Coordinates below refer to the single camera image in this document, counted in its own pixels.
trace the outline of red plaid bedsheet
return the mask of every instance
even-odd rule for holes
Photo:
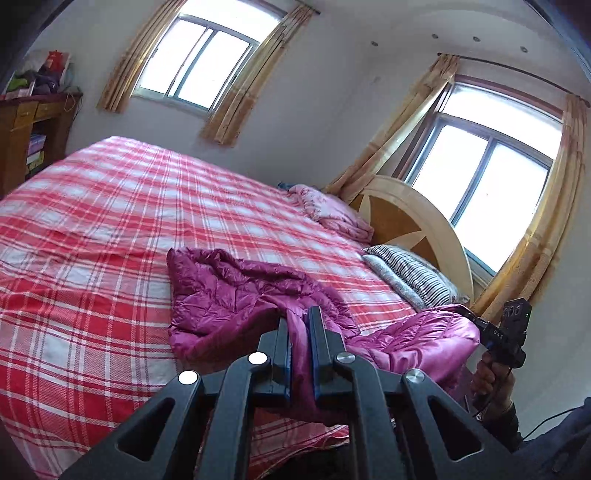
[[[171,247],[223,248],[336,288],[363,333],[414,313],[358,247],[285,193],[126,138],[81,150],[0,202],[0,416],[59,476],[171,380]],[[251,478],[347,428],[256,414]]]

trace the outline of window frame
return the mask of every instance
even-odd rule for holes
[[[164,33],[164,35],[162,36],[162,38],[160,38],[160,40],[158,41],[158,45],[156,46],[156,48],[154,49],[154,51],[150,55],[150,58],[146,62],[146,65],[145,66],[147,66],[148,63],[150,62],[150,60],[156,55],[156,53],[158,51],[158,47],[160,46],[160,42],[162,42],[162,40],[164,39],[164,37],[166,36],[166,34],[179,21],[186,21],[186,22],[197,24],[197,25],[201,25],[202,27],[205,27],[205,30],[199,36],[199,38],[195,42],[193,48],[191,48],[191,50],[189,51],[189,53],[187,54],[187,56],[185,57],[185,59],[181,63],[180,67],[177,70],[177,73],[173,77],[172,82],[169,84],[166,93],[160,93],[160,92],[156,92],[154,90],[150,90],[150,89],[141,87],[139,85],[139,81],[140,81],[142,75],[144,74],[144,72],[142,72],[140,74],[140,76],[138,77],[138,83],[137,83],[137,85],[136,85],[136,87],[134,89],[133,96],[137,96],[137,97],[144,98],[144,99],[147,99],[147,100],[153,100],[153,101],[156,101],[156,102],[166,103],[166,104],[168,104],[170,106],[174,106],[176,108],[180,108],[182,110],[189,111],[190,113],[199,113],[199,114],[201,114],[203,116],[209,116],[217,108],[219,102],[224,97],[224,95],[226,95],[226,92],[232,86],[232,83],[234,82],[234,80],[236,79],[236,77],[238,76],[238,74],[240,73],[240,71],[244,68],[244,65],[246,65],[246,62],[248,62],[248,60],[252,57],[252,55],[254,54],[254,52],[256,51],[256,49],[259,47],[260,42],[258,42],[254,38],[248,37],[247,35],[244,35],[244,34],[242,34],[240,32],[237,32],[236,30],[233,30],[231,28],[224,27],[223,25],[217,24],[215,22],[211,22],[209,20],[205,20],[205,19],[200,18],[200,17],[195,17],[193,15],[181,13],[170,24],[169,28]],[[191,57],[191,55],[194,54],[195,47],[198,45],[199,41],[202,39],[202,37],[205,34],[207,34],[207,32],[209,30],[212,30],[212,33],[209,35],[209,37],[207,38],[207,40],[203,43],[203,45],[201,46],[201,48],[199,49],[199,51],[195,55],[195,58],[193,59],[193,61],[189,65],[189,67],[187,68],[187,71],[183,75],[183,78],[181,79],[181,82],[178,84],[176,90],[174,91],[174,94],[173,95],[169,95],[169,93],[171,92],[174,84],[176,83],[176,81],[178,79],[178,76],[181,73],[183,67],[186,65],[186,63],[189,60],[189,58]],[[223,84],[222,88],[220,89],[220,91],[217,93],[217,96],[216,96],[215,100],[213,101],[211,107],[210,108],[205,108],[204,106],[198,105],[197,103],[189,102],[187,100],[184,100],[182,98],[179,98],[178,95],[180,94],[180,92],[181,92],[181,90],[182,90],[182,88],[183,88],[183,86],[184,86],[184,84],[185,84],[188,76],[190,75],[191,71],[193,70],[195,64],[197,63],[197,61],[199,59],[199,57],[203,54],[203,52],[205,51],[205,49],[207,48],[207,46],[209,45],[209,43],[211,42],[211,40],[213,39],[213,37],[215,37],[215,35],[218,32],[223,32],[223,33],[226,33],[226,34],[231,35],[233,37],[239,38],[240,40],[249,43],[250,46],[245,50],[245,52],[243,53],[243,55],[240,58],[240,60],[236,63],[235,68],[230,72],[230,75],[228,75],[228,77],[224,81],[224,84]]]
[[[472,196],[474,195],[474,192],[476,191],[476,188],[478,187],[478,184],[482,178],[482,175],[484,174],[484,171],[486,170],[486,167],[488,166],[488,163],[491,159],[491,155],[497,145],[504,145],[508,148],[511,148],[512,150],[517,151],[518,153],[529,158],[531,161],[541,165],[542,167],[544,167],[547,170],[544,186],[542,187],[542,191],[540,192],[540,197],[544,191],[546,183],[548,182],[550,169],[551,169],[552,163],[554,161],[554,160],[552,160],[552,158],[550,158],[547,155],[543,154],[542,152],[536,150],[535,148],[530,147],[529,145],[527,145],[527,144],[525,144],[513,137],[510,137],[509,135],[499,132],[498,130],[495,130],[490,127],[486,127],[484,125],[478,124],[478,123],[473,122],[471,120],[467,120],[464,118],[449,115],[448,113],[443,113],[442,110],[445,108],[445,104],[447,103],[448,98],[453,94],[453,91],[455,90],[456,86],[466,86],[469,88],[483,90],[488,93],[494,93],[495,95],[504,96],[504,97],[509,98],[510,100],[513,100],[513,101],[516,101],[519,103],[523,103],[524,105],[527,105],[529,108],[537,110],[540,113],[543,113],[544,115],[547,115],[553,119],[561,121],[555,115],[552,115],[548,111],[537,108],[536,106],[533,106],[529,103],[523,102],[522,100],[516,99],[512,96],[504,95],[503,93],[500,93],[500,92],[497,92],[494,90],[490,90],[487,88],[476,86],[472,83],[456,82],[453,85],[453,87],[449,90],[449,92],[447,92],[444,100],[442,102],[440,102],[440,104],[438,105],[439,108],[437,108],[437,110],[435,112],[433,112],[434,115],[433,115],[433,119],[431,120],[431,124],[427,126],[427,128],[429,129],[429,132],[427,135],[424,136],[423,142],[420,142],[420,145],[415,146],[415,154],[411,154],[414,157],[413,162],[412,162],[412,166],[410,167],[410,169],[408,170],[408,172],[404,176],[404,180],[403,180],[408,185],[413,186],[416,178],[418,177],[418,174],[421,171],[423,164],[425,163],[427,157],[431,153],[431,150],[433,149],[433,146],[435,145],[435,142],[437,141],[439,134],[441,133],[441,130],[446,125],[450,125],[452,127],[462,129],[462,130],[464,130],[468,133],[471,133],[477,137],[487,140],[488,144],[485,148],[484,153],[482,154],[482,157],[480,159],[480,163],[479,163],[478,167],[476,168],[476,171],[474,172],[474,175],[472,176],[472,179],[470,180],[470,183],[468,184],[468,187],[466,188],[464,195],[462,196],[460,202],[458,203],[456,210],[453,212],[452,218],[449,219],[449,222],[454,227],[457,225],[459,219],[462,217],[464,211],[466,210],[466,207],[468,206],[470,200],[472,199]],[[472,270],[478,270],[480,280],[488,283],[492,279],[492,277],[496,274],[496,272],[494,270],[492,270],[480,258],[478,258],[477,255],[470,252],[467,248],[464,248],[464,250],[466,251],[466,255],[470,261],[471,266],[473,264],[476,264],[478,266],[477,268],[472,268]]]

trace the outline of magenta down jacket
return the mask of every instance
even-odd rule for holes
[[[285,414],[298,420],[338,422],[314,403],[303,315],[311,306],[320,307],[325,327],[342,335],[348,351],[391,372],[420,368],[445,389],[453,388],[479,343],[477,328],[445,309],[426,310],[362,336],[333,288],[292,268],[237,260],[221,249],[171,249],[167,263],[174,294],[170,345],[186,362],[225,367],[255,351],[259,337],[277,327],[279,315],[287,319],[292,407]]]

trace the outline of white wall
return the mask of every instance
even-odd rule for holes
[[[428,69],[436,52],[375,60],[322,145],[326,168],[320,167],[319,177],[331,180],[355,159],[410,86]],[[523,68],[591,98],[591,86],[574,62],[571,69],[556,72],[533,65]],[[519,73],[468,61],[461,63],[459,73],[502,83],[564,107],[563,92]],[[591,129],[587,144],[590,142]],[[587,149],[585,162],[591,166],[591,148]],[[591,313],[587,306],[591,291],[590,181],[588,177],[584,180],[582,198],[558,268],[534,305],[524,348],[527,360],[523,368],[515,371],[518,381],[514,400],[522,432],[529,432],[553,413],[582,404],[585,396],[591,395]]]
[[[202,116],[140,98],[132,98],[123,114],[95,108],[119,56],[160,2],[75,0],[32,47],[73,54],[76,83],[85,96],[68,153],[122,135],[199,157],[268,184],[318,184],[314,147],[361,78],[367,43],[349,34],[338,12],[313,16],[265,85],[236,146],[220,147],[198,138]]]

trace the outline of quilted fabric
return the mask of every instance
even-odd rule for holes
[[[182,365],[168,344],[171,248],[223,248],[333,287],[362,334],[414,313],[285,192],[113,137],[0,202],[0,417],[42,479],[127,419]],[[249,477],[348,438],[255,413]]]
[[[360,335],[337,292],[283,265],[237,260],[223,250],[171,249],[175,353],[187,361],[227,361],[256,350],[258,338],[287,319],[292,350],[292,406],[286,415],[333,424],[338,417],[314,402],[305,312],[318,305],[324,325],[341,334],[347,350],[395,373],[420,368],[450,390],[479,342],[477,328],[461,315],[436,309],[418,313],[369,335]]]

